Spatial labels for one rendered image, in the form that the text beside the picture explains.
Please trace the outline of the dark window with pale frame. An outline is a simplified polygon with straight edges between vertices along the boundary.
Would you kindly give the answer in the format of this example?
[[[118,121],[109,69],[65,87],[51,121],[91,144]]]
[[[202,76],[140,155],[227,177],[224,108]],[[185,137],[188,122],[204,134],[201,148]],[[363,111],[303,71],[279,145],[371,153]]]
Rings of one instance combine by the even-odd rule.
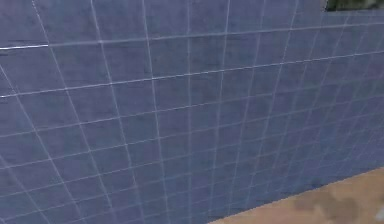
[[[326,0],[326,11],[384,9],[384,0]]]

